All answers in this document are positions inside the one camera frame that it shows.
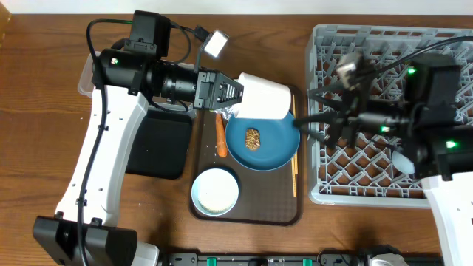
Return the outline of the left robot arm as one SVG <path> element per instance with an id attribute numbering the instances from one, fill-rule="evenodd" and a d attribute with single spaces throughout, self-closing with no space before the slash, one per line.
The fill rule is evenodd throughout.
<path id="1" fill-rule="evenodd" d="M 215 110 L 242 101 L 244 87 L 216 70 L 167 59 L 175 22 L 135 11 L 130 36 L 91 51 L 92 109 L 69 186 L 33 237 L 58 265 L 156 265 L 159 250 L 118 227 L 132 144 L 155 98 Z"/>

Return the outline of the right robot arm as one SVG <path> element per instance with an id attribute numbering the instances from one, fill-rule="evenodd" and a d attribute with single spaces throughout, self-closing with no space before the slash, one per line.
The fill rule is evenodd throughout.
<path id="1" fill-rule="evenodd" d="M 406 71 L 400 101 L 373 100 L 371 83 L 381 71 L 358 53 L 345 55 L 340 81 L 310 92 L 330 111 L 293 125 L 331 149 L 341 138 L 354 146 L 360 132 L 400 138 L 434 215 L 444 264 L 471 265 L 472 127 L 455 119 L 460 66 L 449 55 L 427 53 Z"/>

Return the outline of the dark blue plate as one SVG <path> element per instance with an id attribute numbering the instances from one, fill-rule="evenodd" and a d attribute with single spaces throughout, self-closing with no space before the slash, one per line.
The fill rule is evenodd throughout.
<path id="1" fill-rule="evenodd" d="M 280 120 L 230 117 L 225 141 L 231 156 L 254 171 L 272 171 L 291 161 L 300 144 L 300 133 L 293 126 L 294 116 L 287 113 Z M 246 145 L 247 131 L 259 133 L 260 147 L 254 151 Z"/>

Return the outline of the pink cup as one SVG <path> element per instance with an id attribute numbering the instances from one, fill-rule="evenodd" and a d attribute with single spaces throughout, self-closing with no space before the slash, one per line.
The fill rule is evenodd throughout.
<path id="1" fill-rule="evenodd" d="M 242 72 L 242 102 L 236 105 L 235 118 L 281 120 L 289 112 L 291 92 L 288 86 Z"/>

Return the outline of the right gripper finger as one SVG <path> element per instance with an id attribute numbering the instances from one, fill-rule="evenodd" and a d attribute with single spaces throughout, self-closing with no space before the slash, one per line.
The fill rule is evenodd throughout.
<path id="1" fill-rule="evenodd" d="M 320 143 L 326 143 L 329 137 L 325 135 L 324 130 L 320 130 L 320 125 L 326 123 L 331 124 L 336 118 L 336 112 L 318 113 L 307 117 L 296 118 L 293 121 L 293 126 L 300 132 L 307 134 L 308 137 Z"/>
<path id="2" fill-rule="evenodd" d="M 339 100 L 328 99 L 324 97 L 325 93 L 339 93 L 344 91 L 344 86 L 342 83 L 333 83 L 328 86 L 324 86 L 318 89 L 311 89 L 307 96 L 310 100 L 315 100 L 319 103 L 322 103 L 325 106 L 329 107 L 342 107 L 343 103 Z"/>

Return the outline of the light blue cup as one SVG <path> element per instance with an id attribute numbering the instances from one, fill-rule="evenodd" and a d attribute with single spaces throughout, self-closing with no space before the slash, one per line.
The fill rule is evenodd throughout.
<path id="1" fill-rule="evenodd" d="M 393 150 L 391 155 L 391 161 L 394 167 L 403 174 L 414 174 L 414 164 L 404 156 L 400 151 Z"/>

